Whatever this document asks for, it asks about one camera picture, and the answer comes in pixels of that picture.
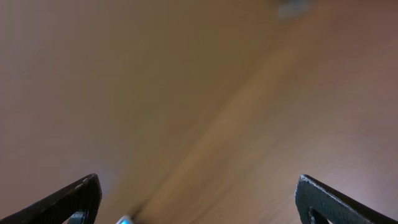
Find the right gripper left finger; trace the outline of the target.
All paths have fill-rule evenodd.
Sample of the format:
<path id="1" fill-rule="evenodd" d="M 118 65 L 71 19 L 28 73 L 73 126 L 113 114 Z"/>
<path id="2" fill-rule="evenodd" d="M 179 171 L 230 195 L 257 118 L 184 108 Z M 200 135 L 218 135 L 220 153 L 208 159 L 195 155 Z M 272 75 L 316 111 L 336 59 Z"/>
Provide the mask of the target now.
<path id="1" fill-rule="evenodd" d="M 94 224 L 102 191 L 97 174 L 89 174 L 48 197 L 1 219 L 1 224 Z"/>

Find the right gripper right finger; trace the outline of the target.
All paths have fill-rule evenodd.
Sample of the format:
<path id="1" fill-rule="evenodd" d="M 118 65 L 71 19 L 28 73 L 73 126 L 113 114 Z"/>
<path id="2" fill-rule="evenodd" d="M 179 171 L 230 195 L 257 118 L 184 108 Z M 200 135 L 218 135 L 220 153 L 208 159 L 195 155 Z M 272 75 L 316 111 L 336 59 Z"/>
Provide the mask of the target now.
<path id="1" fill-rule="evenodd" d="M 302 223 L 397 224 L 391 219 L 309 175 L 299 177 L 295 204 Z"/>

